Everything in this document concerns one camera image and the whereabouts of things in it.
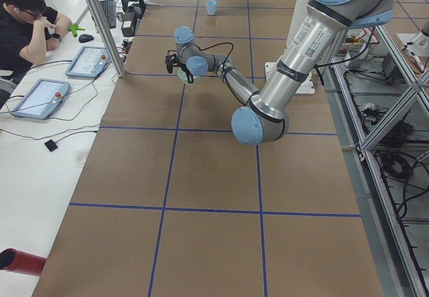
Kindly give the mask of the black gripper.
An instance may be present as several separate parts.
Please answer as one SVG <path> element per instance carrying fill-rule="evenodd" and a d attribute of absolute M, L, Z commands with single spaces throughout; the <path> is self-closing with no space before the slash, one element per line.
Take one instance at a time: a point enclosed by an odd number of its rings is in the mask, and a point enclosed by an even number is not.
<path fill-rule="evenodd" d="M 166 56 L 165 56 L 165 65 L 166 65 L 166 70 L 169 74 L 173 73 L 173 69 L 177 68 L 178 70 L 181 68 L 184 72 L 186 72 L 187 74 L 190 74 L 190 71 L 187 69 L 186 65 L 183 64 L 179 59 L 178 59 L 178 55 L 177 52 L 175 50 L 168 50 L 166 52 Z"/>

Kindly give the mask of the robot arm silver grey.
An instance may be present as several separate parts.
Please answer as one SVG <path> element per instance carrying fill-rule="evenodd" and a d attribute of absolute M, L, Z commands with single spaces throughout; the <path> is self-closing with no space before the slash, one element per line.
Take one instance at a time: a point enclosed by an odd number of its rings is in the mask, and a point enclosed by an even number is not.
<path fill-rule="evenodd" d="M 228 56 L 203 51 L 186 26 L 174 32 L 176 53 L 166 55 L 167 71 L 180 68 L 189 83 L 195 76 L 215 73 L 242 103 L 231 118 L 233 135 L 240 143 L 259 145 L 280 139 L 289 127 L 286 105 L 334 37 L 347 29 L 387 23 L 392 17 L 393 0 L 308 0 L 306 12 L 262 89 L 249 82 Z"/>

